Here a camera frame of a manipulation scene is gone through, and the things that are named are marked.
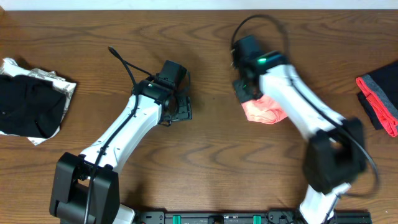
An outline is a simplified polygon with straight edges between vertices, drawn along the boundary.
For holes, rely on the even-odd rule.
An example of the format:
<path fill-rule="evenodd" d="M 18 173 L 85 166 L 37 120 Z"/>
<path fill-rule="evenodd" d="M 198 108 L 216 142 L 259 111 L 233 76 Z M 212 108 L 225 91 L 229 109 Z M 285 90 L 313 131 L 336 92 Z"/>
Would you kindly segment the pink printed shirt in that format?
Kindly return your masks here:
<path fill-rule="evenodd" d="M 280 104 L 267 95 L 263 95 L 258 100 L 241 103 L 241 106 L 248 121 L 275 124 L 288 117 Z"/>

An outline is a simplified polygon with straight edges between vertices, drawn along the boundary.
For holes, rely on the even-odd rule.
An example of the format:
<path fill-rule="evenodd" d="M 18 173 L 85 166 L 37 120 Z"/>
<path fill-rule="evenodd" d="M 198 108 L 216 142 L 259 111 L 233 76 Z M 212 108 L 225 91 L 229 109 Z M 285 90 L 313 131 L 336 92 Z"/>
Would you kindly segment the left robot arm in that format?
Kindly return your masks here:
<path fill-rule="evenodd" d="M 158 124 L 192 119 L 189 71 L 166 61 L 161 71 L 133 89 L 122 113 L 79 155 L 58 160 L 49 212 L 61 223 L 132 223 L 135 211 L 120 202 L 119 175 L 142 138 Z"/>

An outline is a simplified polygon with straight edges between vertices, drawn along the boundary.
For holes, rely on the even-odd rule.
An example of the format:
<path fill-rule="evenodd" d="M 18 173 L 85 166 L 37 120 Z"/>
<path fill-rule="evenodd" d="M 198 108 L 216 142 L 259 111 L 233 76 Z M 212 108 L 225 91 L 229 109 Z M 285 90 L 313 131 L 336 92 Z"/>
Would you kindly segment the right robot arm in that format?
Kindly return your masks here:
<path fill-rule="evenodd" d="M 303 173 L 308 189 L 297 220 L 328 223 L 339 198 L 366 170 L 360 120 L 346 119 L 324 104 L 284 54 L 265 53 L 254 36 L 233 43 L 231 53 L 240 75 L 233 83 L 238 98 L 271 97 L 307 142 Z"/>

